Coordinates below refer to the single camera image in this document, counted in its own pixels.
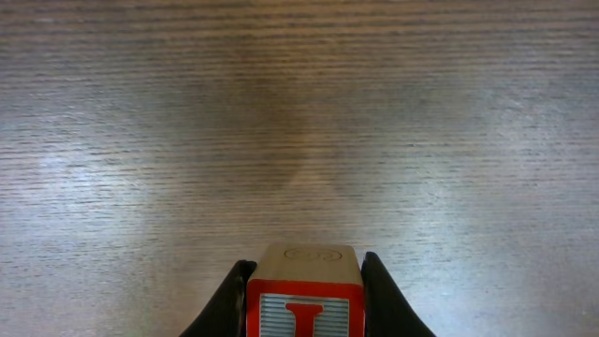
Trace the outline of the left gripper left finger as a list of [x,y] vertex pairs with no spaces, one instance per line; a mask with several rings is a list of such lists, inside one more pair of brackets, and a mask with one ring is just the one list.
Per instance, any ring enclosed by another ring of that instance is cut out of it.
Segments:
[[180,337],[246,337],[246,287],[255,269],[254,261],[237,261]]

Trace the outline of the red letter I block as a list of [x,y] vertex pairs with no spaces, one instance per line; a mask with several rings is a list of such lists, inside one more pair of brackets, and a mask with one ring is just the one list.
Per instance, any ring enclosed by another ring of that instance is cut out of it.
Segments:
[[365,291],[348,245],[273,243],[247,283],[247,337],[364,337]]

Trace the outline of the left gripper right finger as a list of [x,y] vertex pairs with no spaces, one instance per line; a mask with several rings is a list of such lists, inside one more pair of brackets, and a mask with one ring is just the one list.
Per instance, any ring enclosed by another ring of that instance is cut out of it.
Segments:
[[380,257],[367,252],[362,265],[366,337],[434,337],[404,297]]

